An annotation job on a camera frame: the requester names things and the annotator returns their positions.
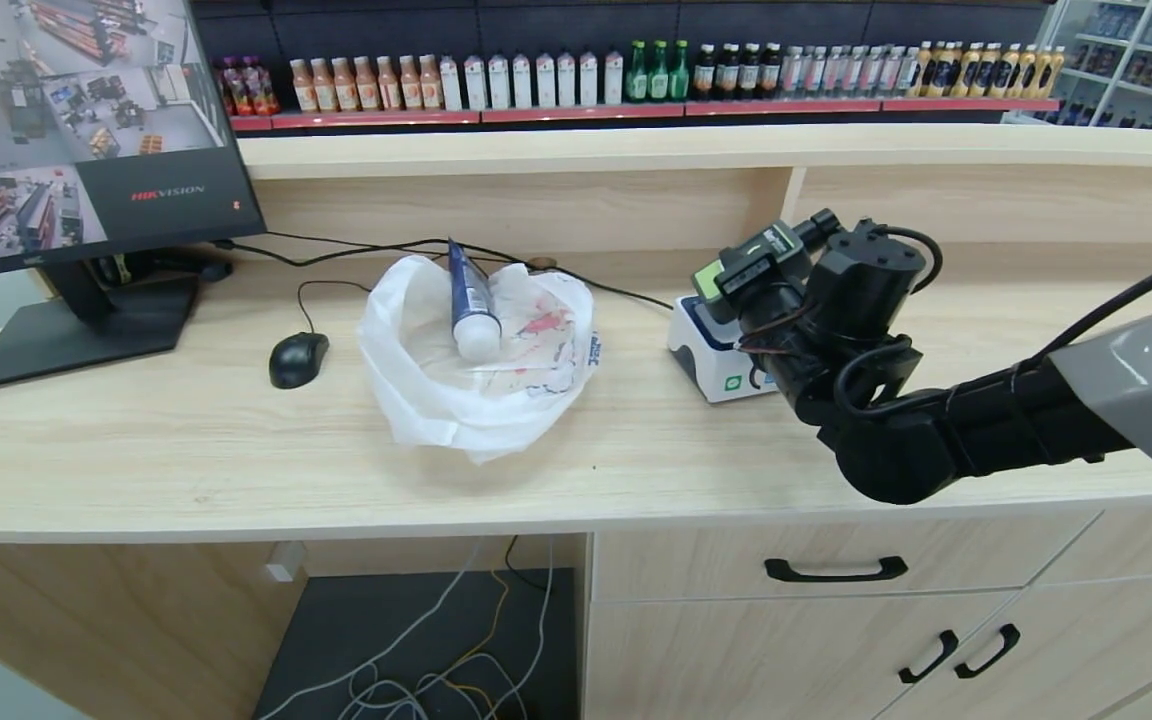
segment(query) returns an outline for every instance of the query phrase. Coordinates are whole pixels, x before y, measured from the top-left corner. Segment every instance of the drawer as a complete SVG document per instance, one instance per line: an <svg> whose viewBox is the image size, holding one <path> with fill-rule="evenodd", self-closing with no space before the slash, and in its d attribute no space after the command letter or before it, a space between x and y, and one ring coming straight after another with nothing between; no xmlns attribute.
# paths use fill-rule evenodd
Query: drawer
<svg viewBox="0 0 1152 720"><path fill-rule="evenodd" d="M1039 584L1152 575L1152 507L1106 510L1043 571Z"/></svg>
<svg viewBox="0 0 1152 720"><path fill-rule="evenodd" d="M1093 511L646 530L594 538L594 600L1020 588Z"/></svg>

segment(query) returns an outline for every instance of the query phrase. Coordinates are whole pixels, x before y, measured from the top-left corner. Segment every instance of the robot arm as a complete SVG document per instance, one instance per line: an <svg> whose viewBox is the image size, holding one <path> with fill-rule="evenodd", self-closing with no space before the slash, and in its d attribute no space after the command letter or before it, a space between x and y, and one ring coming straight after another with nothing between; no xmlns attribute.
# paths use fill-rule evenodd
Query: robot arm
<svg viewBox="0 0 1152 720"><path fill-rule="evenodd" d="M915 282L927 259L893 236L927 248L933 266L923 281ZM940 264L922 233L870 220L846 232L824 210L723 250L694 283L717 319L738 320L742 348L776 379L797 418L819 427L865 497L910 505L958 478L1100 461L1132 447L1152 457L1152 316L1078 344L1062 336L952 388L900 396L922 354L888 331Z"/></svg>

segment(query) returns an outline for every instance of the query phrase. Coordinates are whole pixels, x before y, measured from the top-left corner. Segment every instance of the white bottle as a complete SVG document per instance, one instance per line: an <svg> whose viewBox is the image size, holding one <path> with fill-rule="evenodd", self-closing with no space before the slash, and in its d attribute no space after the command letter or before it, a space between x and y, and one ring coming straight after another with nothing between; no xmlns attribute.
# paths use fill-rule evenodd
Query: white bottle
<svg viewBox="0 0 1152 720"><path fill-rule="evenodd" d="M461 69L452 55L438 61L438 74L444 77L444 104L447 109L464 109L461 104Z"/></svg>
<svg viewBox="0 0 1152 720"><path fill-rule="evenodd" d="M513 106L531 108L531 60L522 51L513 56Z"/></svg>
<svg viewBox="0 0 1152 720"><path fill-rule="evenodd" d="M598 105L598 55L589 50L579 56L579 104Z"/></svg>
<svg viewBox="0 0 1152 720"><path fill-rule="evenodd" d="M558 56L558 106L559 108L576 106L576 59L566 50Z"/></svg>
<svg viewBox="0 0 1152 720"><path fill-rule="evenodd" d="M536 104L541 108L558 107L558 88L554 86L554 59L541 53L536 59Z"/></svg>
<svg viewBox="0 0 1152 720"><path fill-rule="evenodd" d="M613 50L602 60L602 101L605 104L621 104L623 82L626 82L626 59Z"/></svg>
<svg viewBox="0 0 1152 720"><path fill-rule="evenodd" d="M492 94L492 109L506 109L509 106L509 60L497 53L488 60L488 91Z"/></svg>
<svg viewBox="0 0 1152 720"><path fill-rule="evenodd" d="M470 109L488 108L488 86L484 77L483 58L477 55L465 59L465 99Z"/></svg>

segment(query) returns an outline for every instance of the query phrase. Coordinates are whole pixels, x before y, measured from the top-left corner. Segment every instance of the white plastic bag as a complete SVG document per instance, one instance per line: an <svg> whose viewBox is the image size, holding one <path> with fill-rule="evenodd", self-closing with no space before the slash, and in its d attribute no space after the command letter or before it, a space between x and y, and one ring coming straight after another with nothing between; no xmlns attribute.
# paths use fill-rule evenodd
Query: white plastic bag
<svg viewBox="0 0 1152 720"><path fill-rule="evenodd" d="M447 270L410 255L371 291L358 346L376 402L401 445L457 447L470 460L524 450L579 395L599 363L594 297L561 273L508 265L490 279L500 359L461 359Z"/></svg>

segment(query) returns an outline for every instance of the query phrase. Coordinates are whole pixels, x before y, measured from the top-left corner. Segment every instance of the drawer handle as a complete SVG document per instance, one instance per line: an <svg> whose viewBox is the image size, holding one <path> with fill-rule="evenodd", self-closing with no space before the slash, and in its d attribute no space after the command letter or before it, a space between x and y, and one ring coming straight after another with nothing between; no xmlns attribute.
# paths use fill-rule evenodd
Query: drawer handle
<svg viewBox="0 0 1152 720"><path fill-rule="evenodd" d="M1002 655L1007 655L1007 653L1011 652L1011 649L1016 647L1016 644L1020 643L1020 630L1011 623L1007 623L1006 626L998 628L998 634L1002 635L1002 650L995 652L995 654L991 657L986 664L975 670L970 669L967 662L958 662L954 666L954 674L963 680L975 679L975 676L987 670L991 665L1002 660Z"/></svg>
<svg viewBox="0 0 1152 720"><path fill-rule="evenodd" d="M878 571L869 575L804 575L790 568L788 561L768 558L763 561L767 577L782 583L874 583L879 579L895 579L909 573L909 564L900 555L878 559Z"/></svg>
<svg viewBox="0 0 1152 720"><path fill-rule="evenodd" d="M909 667L901 667L900 673L897 673L897 675L900 675L900 682L905 683L907 685L912 685L914 683L919 682L919 680L925 679L925 676L931 674L932 670L935 670L937 667L940 667L941 662L948 660L948 657L954 655L954 651L958 649L958 637L954 634L954 630L945 630L945 632L940 634L940 638L941 654L938 655L931 665L924 667L922 673L916 675L914 674L914 670L909 669Z"/></svg>

